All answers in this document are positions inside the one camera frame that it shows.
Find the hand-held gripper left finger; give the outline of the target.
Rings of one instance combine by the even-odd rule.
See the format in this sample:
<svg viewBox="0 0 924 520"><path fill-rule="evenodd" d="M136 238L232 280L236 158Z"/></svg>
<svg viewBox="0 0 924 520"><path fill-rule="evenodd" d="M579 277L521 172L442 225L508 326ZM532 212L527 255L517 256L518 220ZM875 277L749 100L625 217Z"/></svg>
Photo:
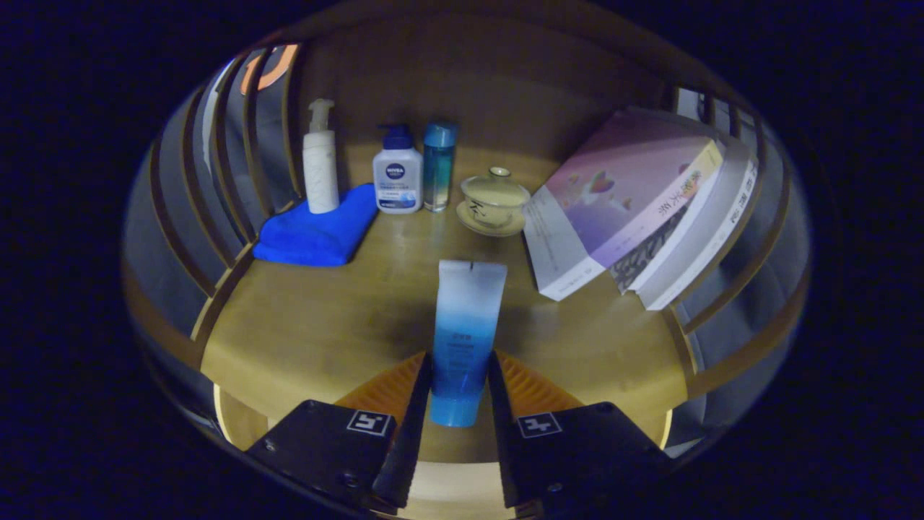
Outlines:
<svg viewBox="0 0 924 520"><path fill-rule="evenodd" d="M432 384L420 352L336 404L306 399L247 450L264 469L345 506L406 507Z"/></svg>

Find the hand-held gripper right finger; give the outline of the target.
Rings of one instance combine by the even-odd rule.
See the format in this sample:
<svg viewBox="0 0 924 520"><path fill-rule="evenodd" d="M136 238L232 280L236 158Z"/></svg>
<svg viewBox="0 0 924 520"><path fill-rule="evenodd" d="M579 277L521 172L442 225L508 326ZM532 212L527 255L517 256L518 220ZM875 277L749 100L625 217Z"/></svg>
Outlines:
<svg viewBox="0 0 924 520"><path fill-rule="evenodd" d="M624 497L672 472L672 458L615 404L514 412L514 369L494 351L489 395L504 504L515 510L580 510Z"/></svg>

